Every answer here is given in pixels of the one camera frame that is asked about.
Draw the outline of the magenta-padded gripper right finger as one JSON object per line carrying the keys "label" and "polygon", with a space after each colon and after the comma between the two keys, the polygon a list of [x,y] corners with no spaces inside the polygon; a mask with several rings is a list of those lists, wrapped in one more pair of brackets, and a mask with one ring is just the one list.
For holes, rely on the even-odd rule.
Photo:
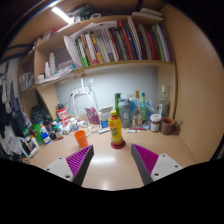
{"label": "magenta-padded gripper right finger", "polygon": [[148,185],[182,169],[182,166],[167,154],[158,155],[136,144],[131,145],[131,154],[144,185]]}

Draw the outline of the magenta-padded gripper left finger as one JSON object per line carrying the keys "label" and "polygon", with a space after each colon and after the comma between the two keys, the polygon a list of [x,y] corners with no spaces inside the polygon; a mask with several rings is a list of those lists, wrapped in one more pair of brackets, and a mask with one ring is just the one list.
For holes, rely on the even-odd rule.
{"label": "magenta-padded gripper left finger", "polygon": [[66,158],[57,158],[45,170],[81,186],[93,155],[94,148],[89,145]]}

